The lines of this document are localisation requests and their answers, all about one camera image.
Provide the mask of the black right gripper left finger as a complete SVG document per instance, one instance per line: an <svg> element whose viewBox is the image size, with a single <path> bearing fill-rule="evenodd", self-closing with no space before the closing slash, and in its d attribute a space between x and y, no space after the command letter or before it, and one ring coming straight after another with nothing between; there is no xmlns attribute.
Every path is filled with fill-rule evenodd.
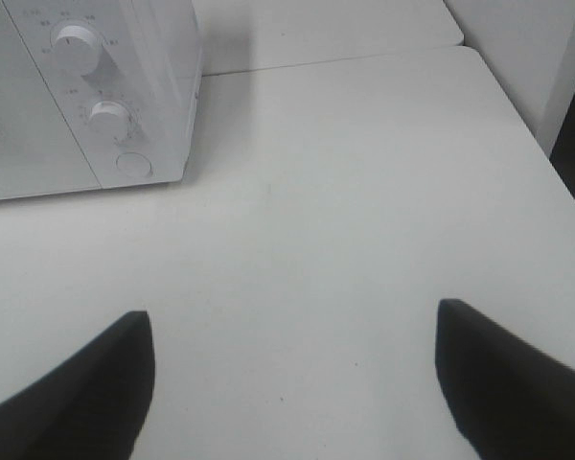
<svg viewBox="0 0 575 460"><path fill-rule="evenodd" d="M153 391L150 316L130 311L0 403L0 459L128 459Z"/></svg>

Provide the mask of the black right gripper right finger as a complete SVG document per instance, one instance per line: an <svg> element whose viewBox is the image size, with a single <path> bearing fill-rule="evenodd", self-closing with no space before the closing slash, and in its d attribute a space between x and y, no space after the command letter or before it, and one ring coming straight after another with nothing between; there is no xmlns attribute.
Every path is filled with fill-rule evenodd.
<svg viewBox="0 0 575 460"><path fill-rule="evenodd" d="M437 310L437 379L482 459L575 459L575 370L459 299Z"/></svg>

